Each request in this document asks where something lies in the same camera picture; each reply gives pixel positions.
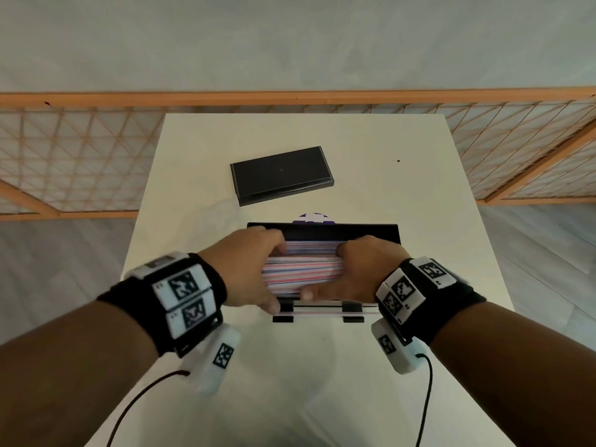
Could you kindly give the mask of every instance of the fingernail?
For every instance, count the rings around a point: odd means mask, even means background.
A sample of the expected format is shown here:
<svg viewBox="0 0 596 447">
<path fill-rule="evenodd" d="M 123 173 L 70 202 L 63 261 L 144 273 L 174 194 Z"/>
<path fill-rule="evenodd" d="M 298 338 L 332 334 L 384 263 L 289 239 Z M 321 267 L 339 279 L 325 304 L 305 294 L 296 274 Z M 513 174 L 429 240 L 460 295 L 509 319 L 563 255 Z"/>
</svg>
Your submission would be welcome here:
<svg viewBox="0 0 596 447">
<path fill-rule="evenodd" d="M 279 305 L 279 301 L 278 300 L 272 300 L 267 304 L 267 307 L 265 307 L 265 312 L 267 312 L 267 314 L 270 315 L 277 315 L 279 314 L 279 311 L 281 310 L 281 307 Z"/>
<path fill-rule="evenodd" d="M 312 301 L 315 296 L 312 294 L 310 290 L 303 290 L 302 294 L 300 295 L 300 299 L 302 301 Z"/>
</svg>

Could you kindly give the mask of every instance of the hand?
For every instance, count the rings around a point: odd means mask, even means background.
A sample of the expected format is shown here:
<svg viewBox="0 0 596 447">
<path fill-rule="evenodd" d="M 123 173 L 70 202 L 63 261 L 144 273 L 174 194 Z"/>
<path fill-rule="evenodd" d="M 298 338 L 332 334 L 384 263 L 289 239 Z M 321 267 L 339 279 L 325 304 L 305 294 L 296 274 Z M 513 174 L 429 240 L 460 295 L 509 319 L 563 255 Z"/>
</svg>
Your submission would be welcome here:
<svg viewBox="0 0 596 447">
<path fill-rule="evenodd" d="M 343 257 L 343 275 L 336 281 L 304 287 L 300 293 L 302 301 L 374 303 L 383 279 L 410 257 L 400 244 L 372 235 L 340 244 L 336 254 Z"/>
<path fill-rule="evenodd" d="M 228 292 L 226 306 L 257 305 L 276 315 L 279 301 L 263 283 L 263 266 L 270 255 L 285 252 L 281 231 L 253 226 L 230 233 L 198 255 L 223 279 Z"/>
</svg>

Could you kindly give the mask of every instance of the forearm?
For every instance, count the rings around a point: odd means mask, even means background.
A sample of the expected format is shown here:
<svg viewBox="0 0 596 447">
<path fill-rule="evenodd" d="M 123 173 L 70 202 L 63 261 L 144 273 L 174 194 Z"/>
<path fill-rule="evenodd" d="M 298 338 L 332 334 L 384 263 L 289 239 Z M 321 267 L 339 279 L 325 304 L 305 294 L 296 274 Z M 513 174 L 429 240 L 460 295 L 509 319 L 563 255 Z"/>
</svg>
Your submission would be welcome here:
<svg viewBox="0 0 596 447">
<path fill-rule="evenodd" d="M 593 442 L 592 350 L 492 303 L 458 313 L 431 349 L 516 445 Z"/>
<path fill-rule="evenodd" d="M 83 445 L 157 357 L 132 318 L 99 301 L 2 345 L 0 439 Z"/>
</svg>

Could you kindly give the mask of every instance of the gray wooden floor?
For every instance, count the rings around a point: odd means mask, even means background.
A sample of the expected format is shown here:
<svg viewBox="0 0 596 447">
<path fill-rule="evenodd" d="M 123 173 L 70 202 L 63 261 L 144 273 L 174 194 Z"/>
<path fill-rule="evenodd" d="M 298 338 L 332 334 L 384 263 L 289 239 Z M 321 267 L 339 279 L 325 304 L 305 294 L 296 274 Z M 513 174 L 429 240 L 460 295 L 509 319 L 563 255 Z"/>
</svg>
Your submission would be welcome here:
<svg viewBox="0 0 596 447">
<path fill-rule="evenodd" d="M 481 207 L 516 310 L 596 350 L 596 205 Z M 0 343 L 117 282 L 129 219 L 0 224 Z"/>
</svg>

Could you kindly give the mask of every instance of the open black box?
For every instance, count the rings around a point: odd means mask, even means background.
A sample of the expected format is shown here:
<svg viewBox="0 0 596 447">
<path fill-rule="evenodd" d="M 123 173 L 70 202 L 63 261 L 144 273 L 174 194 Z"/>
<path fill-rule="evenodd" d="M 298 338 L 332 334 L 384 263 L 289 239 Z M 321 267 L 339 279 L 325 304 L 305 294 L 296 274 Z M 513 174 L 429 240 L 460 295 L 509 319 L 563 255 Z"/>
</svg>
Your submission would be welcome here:
<svg viewBox="0 0 596 447">
<path fill-rule="evenodd" d="M 314 222 L 294 222 L 294 223 L 249 223 L 250 226 L 264 226 L 266 229 L 279 229 L 284 238 L 288 241 L 348 241 L 355 240 L 364 235 L 374 235 L 382 240 L 401 243 L 399 238 L 399 228 L 397 224 L 334 224 L 334 223 L 314 223 Z M 308 305 L 301 303 L 298 297 L 279 298 L 281 311 L 279 315 L 273 317 L 275 323 L 292 323 L 292 315 L 283 315 L 284 312 L 294 312 L 294 305 L 309 308 L 341 308 L 341 312 L 362 312 L 362 304 L 351 301 L 329 301 L 322 305 L 315 303 Z M 363 316 L 344 316 L 346 323 L 363 323 Z"/>
</svg>

